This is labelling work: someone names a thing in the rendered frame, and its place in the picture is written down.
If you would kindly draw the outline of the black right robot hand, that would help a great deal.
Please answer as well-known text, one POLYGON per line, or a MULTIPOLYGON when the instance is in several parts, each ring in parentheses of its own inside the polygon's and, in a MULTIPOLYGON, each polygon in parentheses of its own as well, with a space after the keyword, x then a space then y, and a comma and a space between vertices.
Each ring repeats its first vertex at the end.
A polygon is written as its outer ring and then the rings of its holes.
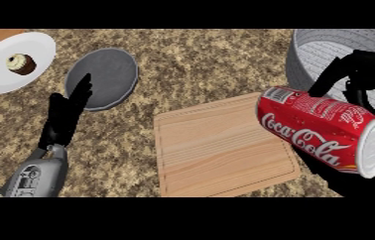
MULTIPOLYGON (((354 50, 343 59, 335 58, 309 89, 312 97, 326 94, 335 82, 349 77, 343 95, 349 103, 362 106, 374 115, 375 107, 368 100, 368 90, 375 90, 375 53, 354 50)), ((328 187, 344 197, 375 197, 375 178, 344 174, 316 160, 298 147, 292 148, 310 171, 326 180, 328 187)))

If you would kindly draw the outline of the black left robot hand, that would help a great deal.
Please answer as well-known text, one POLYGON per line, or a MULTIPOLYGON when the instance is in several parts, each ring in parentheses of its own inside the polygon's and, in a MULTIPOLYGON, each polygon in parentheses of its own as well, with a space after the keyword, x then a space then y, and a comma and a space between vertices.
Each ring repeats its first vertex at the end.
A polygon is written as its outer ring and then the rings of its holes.
POLYGON ((93 95, 92 75, 87 73, 69 97, 55 92, 50 95, 49 117, 44 124, 38 148, 50 145, 68 146, 77 130, 80 116, 93 95))

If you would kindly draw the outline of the red soda can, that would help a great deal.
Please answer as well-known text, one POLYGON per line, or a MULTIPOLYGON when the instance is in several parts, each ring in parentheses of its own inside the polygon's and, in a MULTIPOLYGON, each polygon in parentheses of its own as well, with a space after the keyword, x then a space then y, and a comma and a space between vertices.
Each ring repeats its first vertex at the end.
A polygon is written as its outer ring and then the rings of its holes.
POLYGON ((375 178, 375 115, 328 97, 269 88, 257 102, 260 124, 343 173, 375 178))

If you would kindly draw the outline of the wooden cutting board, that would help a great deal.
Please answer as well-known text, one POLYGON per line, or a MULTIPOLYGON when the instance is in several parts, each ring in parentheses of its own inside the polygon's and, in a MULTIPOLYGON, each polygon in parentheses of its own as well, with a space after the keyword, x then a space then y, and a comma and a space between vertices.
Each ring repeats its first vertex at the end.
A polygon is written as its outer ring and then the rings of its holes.
POLYGON ((298 177, 289 144, 260 125, 258 96, 254 92, 154 117, 162 196, 236 196, 298 177))

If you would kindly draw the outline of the grey round plate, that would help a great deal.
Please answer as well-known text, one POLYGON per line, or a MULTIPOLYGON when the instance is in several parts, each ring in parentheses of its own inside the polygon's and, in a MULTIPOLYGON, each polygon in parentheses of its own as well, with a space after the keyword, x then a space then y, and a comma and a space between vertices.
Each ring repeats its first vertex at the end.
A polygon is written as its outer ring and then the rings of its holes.
POLYGON ((86 111, 108 110, 127 99, 136 87, 139 69, 131 54, 115 48, 99 49, 87 53, 67 74, 67 96, 71 96, 87 73, 92 75, 93 95, 86 111))

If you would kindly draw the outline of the chocolate cupcake with cream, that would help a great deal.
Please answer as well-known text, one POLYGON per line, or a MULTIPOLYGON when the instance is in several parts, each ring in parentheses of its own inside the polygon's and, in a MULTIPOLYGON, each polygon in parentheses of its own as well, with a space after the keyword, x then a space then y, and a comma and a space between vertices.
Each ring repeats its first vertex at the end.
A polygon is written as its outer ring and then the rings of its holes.
POLYGON ((24 54, 15 54, 6 59, 7 69, 19 75, 28 75, 37 67, 33 58, 24 54))

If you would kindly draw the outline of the white round plate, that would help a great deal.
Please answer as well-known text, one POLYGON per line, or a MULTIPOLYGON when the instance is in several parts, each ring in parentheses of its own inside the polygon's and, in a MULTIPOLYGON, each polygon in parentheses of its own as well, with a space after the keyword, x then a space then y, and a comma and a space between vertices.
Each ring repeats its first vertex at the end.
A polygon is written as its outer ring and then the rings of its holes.
POLYGON ((24 32, 0 41, 0 94, 22 88, 40 77, 55 56, 56 42, 44 33, 24 32), (7 69, 6 59, 15 54, 28 55, 37 64, 28 75, 19 75, 7 69))

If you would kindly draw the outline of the orange-brown flat object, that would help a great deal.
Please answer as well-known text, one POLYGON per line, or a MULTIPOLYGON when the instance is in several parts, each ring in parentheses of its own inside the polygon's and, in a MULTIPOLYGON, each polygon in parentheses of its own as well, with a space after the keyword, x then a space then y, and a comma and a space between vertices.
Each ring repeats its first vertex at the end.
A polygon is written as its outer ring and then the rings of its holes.
POLYGON ((22 34, 24 32, 24 29, 0 29, 0 41, 18 34, 22 34))

